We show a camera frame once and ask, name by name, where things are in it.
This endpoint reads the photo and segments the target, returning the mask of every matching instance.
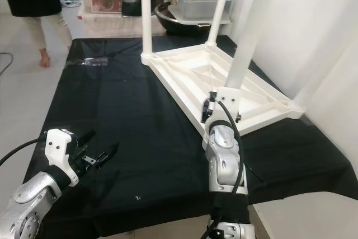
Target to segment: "metal pot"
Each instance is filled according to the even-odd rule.
[[[154,13],[169,35],[202,35],[210,30],[210,24],[182,25],[168,10],[170,2],[159,4]]]

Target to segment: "plastic storage box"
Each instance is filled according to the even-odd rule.
[[[170,0],[168,7],[181,24],[196,25],[211,23],[214,17],[216,3],[218,0]],[[226,0],[222,24],[230,23],[230,13],[234,0]]]

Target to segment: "person's leg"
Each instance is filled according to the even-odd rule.
[[[72,44],[72,36],[68,29],[65,19],[62,16],[62,13],[46,16],[46,19],[53,26],[57,34],[62,39],[63,43],[67,46],[68,50]]]
[[[46,51],[46,41],[45,41],[44,30],[41,26],[41,18],[24,17],[23,20],[30,31],[33,42],[36,44],[37,48],[40,51],[41,54],[40,66],[48,67],[50,65],[50,57]]]

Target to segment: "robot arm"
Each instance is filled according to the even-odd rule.
[[[222,87],[218,93],[210,93],[210,98],[204,103],[206,132],[203,144],[206,144],[205,155],[209,161],[212,210],[209,228],[202,238],[255,239],[255,228],[250,224],[247,209],[243,149],[233,126],[233,119],[240,120],[237,111],[239,98],[240,90]]]
[[[101,168],[110,159],[106,153],[97,159],[85,155],[85,144],[94,134],[77,139],[67,130],[47,132],[45,155],[50,167],[11,195],[6,210],[0,215],[0,239],[35,238],[42,219],[61,197],[62,190],[78,184],[79,177],[89,168]]]

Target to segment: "white pole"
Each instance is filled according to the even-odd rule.
[[[220,22],[223,17],[223,11],[226,4],[226,0],[218,0],[216,4],[216,9],[214,13],[213,23],[210,28],[209,37],[206,42],[206,45],[209,48],[216,46],[216,37],[218,36],[219,28],[220,28]]]
[[[142,0],[143,58],[152,56],[152,8],[150,0]]]
[[[337,17],[330,31],[328,31],[326,38],[323,39],[308,59],[307,62],[315,72],[295,98],[289,102],[291,108],[305,111],[307,102],[312,98],[323,80],[329,76],[332,69],[342,60],[349,47],[357,42],[357,15],[358,6],[356,5],[356,0],[348,0],[345,8]]]
[[[272,0],[253,0],[225,86],[240,89]]]

